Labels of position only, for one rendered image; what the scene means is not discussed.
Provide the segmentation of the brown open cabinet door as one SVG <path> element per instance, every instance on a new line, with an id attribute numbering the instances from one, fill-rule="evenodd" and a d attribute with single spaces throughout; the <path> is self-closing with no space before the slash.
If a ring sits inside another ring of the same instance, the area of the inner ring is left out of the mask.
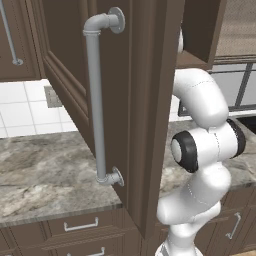
<path id="1" fill-rule="evenodd" d="M 125 29 L 99 37 L 106 169 L 144 238 L 154 233 L 185 0 L 27 0 L 42 67 L 87 145 L 94 144 L 83 26 L 112 7 Z"/>

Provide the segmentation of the brown wall cabinet body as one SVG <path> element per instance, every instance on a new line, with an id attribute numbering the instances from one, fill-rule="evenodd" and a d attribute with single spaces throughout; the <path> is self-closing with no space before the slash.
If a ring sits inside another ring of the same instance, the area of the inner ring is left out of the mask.
<path id="1" fill-rule="evenodd" d="M 227 0 L 185 0 L 182 20 L 184 50 L 177 68 L 213 66 Z"/>

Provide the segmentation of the window with dark frame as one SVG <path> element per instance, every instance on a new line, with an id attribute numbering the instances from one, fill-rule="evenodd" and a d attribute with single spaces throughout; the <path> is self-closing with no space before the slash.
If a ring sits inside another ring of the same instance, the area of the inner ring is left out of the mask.
<path id="1" fill-rule="evenodd" d="M 211 69 L 231 111 L 256 112 L 256 0 L 227 0 Z"/>

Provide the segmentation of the brown drawer front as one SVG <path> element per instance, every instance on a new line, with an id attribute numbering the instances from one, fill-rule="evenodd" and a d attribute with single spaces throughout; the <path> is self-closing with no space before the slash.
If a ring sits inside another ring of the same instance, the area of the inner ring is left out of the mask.
<path id="1" fill-rule="evenodd" d="M 101 247 L 105 247 L 104 256 L 124 256 L 124 238 L 123 234 L 118 234 L 101 239 L 83 240 L 52 248 L 50 252 L 53 256 L 66 256 L 67 253 L 71 253 L 74 256 L 83 256 L 86 253 L 99 252 Z"/>
<path id="2" fill-rule="evenodd" d="M 79 225 L 93 223 L 95 221 L 95 217 L 99 218 L 99 224 L 97 227 L 77 230 L 77 231 L 96 230 L 97 228 L 111 226 L 113 223 L 112 211 L 104 211 L 104 212 L 96 212 L 96 213 L 90 213 L 90 214 L 83 214 L 79 216 L 71 216 L 71 217 L 64 217 L 60 219 L 49 220 L 48 225 L 49 225 L 52 236 L 69 234 L 77 231 L 65 232 L 64 226 L 63 226 L 64 222 L 67 222 L 69 227 L 79 226 Z"/>

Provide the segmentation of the brown base cabinet door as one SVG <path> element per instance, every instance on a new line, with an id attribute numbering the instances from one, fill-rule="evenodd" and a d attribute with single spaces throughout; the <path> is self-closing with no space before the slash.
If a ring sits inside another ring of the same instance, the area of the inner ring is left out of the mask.
<path id="1" fill-rule="evenodd" d="M 240 212 L 241 221 L 230 240 L 226 233 L 232 231 Z M 214 235 L 207 247 L 206 256 L 232 256 L 247 251 L 256 250 L 256 204 L 249 203 L 244 209 L 233 210 L 224 215 L 224 219 L 216 223 Z"/>

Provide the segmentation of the brown closed cabinet door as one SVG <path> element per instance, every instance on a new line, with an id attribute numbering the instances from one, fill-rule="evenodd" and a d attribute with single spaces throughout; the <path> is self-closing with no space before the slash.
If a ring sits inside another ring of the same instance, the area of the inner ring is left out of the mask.
<path id="1" fill-rule="evenodd" d="M 13 63 L 0 12 L 0 82 L 40 80 L 43 66 L 31 1 L 2 0 L 2 3 L 15 55 L 23 64 Z"/>

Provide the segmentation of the grey wall outlet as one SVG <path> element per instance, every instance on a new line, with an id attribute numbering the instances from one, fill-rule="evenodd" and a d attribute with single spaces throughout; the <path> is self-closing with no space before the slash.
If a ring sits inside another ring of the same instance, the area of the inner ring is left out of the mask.
<path id="1" fill-rule="evenodd" d="M 54 89 L 51 86 L 45 86 L 44 87 L 47 106 L 49 108 L 57 108 L 62 106 L 62 102 L 60 101 L 58 95 L 54 91 Z"/>

